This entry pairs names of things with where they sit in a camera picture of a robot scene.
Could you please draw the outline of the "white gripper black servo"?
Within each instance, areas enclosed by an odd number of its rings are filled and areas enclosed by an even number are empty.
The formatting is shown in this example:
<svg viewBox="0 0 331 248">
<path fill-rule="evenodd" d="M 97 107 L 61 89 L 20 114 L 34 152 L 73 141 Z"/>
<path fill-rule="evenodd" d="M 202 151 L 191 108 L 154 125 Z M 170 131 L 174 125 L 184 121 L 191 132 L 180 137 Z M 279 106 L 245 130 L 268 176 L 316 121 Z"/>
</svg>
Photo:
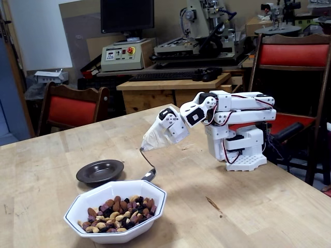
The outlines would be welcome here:
<svg viewBox="0 0 331 248">
<path fill-rule="evenodd" d="M 160 125 L 165 137 L 172 143 L 177 144 L 189 135 L 185 121 L 180 113 L 174 108 L 167 108 L 159 113 Z"/>
</svg>

